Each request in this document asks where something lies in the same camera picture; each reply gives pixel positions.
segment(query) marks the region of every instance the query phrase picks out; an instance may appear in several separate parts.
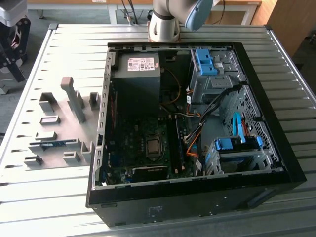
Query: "floor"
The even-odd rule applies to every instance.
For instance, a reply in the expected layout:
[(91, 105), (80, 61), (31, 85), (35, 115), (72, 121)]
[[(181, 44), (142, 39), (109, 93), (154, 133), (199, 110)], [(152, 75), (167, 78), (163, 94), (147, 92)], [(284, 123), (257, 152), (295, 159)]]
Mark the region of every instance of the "floor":
[[(122, 12), (118, 11), (118, 23), (126, 24)], [(141, 10), (136, 11), (139, 18), (139, 24), (147, 22), (147, 12)], [(47, 28), (51, 23), (59, 24), (109, 24), (109, 14), (105, 10), (45, 10), (44, 19), (39, 19), (35, 10), (29, 10), (28, 18), (30, 19), (31, 31), (28, 41), (28, 61), (22, 65), (21, 70), (27, 78), (32, 70), (33, 63), (37, 57), (41, 43), (47, 32)], [(308, 40), (304, 41), (293, 57), (294, 63), (303, 65), (301, 73), (311, 89), (316, 92), (316, 45), (310, 45)], [(6, 132), (15, 107), (22, 94), (25, 82), (16, 83), (10, 74), (2, 74), (0, 72), (0, 79), (9, 88), (7, 95), (0, 95), (0, 132)]]

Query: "slotted metal table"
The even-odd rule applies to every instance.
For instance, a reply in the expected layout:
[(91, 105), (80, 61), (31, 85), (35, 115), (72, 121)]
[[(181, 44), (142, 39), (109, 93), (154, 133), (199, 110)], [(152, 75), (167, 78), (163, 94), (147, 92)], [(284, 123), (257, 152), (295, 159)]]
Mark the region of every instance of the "slotted metal table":
[[(64, 113), (61, 125), (76, 123), (63, 106), (61, 76), (72, 76), (83, 97), (101, 93), (107, 43), (147, 41), (147, 26), (51, 25), (0, 148), (1, 236), (316, 236), (316, 99), (274, 33), (264, 27), (216, 25), (181, 31), (182, 41), (243, 43), (307, 182), (249, 211), (108, 228), (85, 207), (87, 164), (54, 166), (48, 159), (32, 170), (23, 159), (34, 133), (42, 131), (40, 93), (57, 95)], [(72, 132), (95, 141), (94, 123), (78, 125), (90, 128), (88, 134)]]

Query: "gray post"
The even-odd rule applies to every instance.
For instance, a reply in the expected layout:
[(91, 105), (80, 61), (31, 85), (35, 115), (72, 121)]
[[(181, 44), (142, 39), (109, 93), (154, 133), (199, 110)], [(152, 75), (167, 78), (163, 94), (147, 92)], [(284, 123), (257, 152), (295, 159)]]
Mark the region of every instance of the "gray post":
[(75, 112), (77, 116), (78, 121), (84, 122), (85, 121), (84, 113), (81, 109), (80, 102), (77, 100), (77, 96), (76, 96), (76, 92), (74, 90), (73, 84), (74, 84), (74, 79), (72, 77), (64, 77), (61, 80), (60, 86), (67, 93), (69, 102), (71, 104), (73, 111)]

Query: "blue tab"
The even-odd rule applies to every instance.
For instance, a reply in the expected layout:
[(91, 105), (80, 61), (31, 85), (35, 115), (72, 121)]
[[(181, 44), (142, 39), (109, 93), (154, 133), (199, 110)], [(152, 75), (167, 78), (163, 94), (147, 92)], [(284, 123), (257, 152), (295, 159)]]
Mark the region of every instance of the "blue tab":
[(215, 141), (216, 150), (219, 151), (221, 149), (221, 146), (219, 145), (218, 141)]
[(259, 147), (263, 147), (263, 141), (261, 137), (257, 137), (257, 142), (258, 142)]
[(230, 138), (222, 138), (218, 139), (222, 150), (232, 150), (233, 149), (233, 144)]
[(211, 158), (211, 154), (209, 153), (205, 159), (205, 163), (207, 163), (210, 158)]
[(210, 55), (208, 49), (197, 49), (197, 62), (201, 68), (202, 76), (216, 76), (217, 69), (213, 65), (213, 57)]
[(237, 136), (237, 135), (240, 137), (241, 143), (246, 142), (245, 136), (243, 134), (242, 125), (241, 125), (241, 115), (239, 112), (235, 112), (233, 115), (233, 136)]

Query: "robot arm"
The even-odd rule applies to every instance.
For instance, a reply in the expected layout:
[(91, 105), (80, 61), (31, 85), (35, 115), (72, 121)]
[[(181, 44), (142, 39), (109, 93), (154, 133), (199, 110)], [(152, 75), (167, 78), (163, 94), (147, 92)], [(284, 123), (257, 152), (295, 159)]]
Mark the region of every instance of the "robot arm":
[(150, 22), (152, 41), (177, 41), (174, 35), (176, 20), (191, 31), (198, 30), (205, 22), (213, 0), (154, 0), (154, 12)]

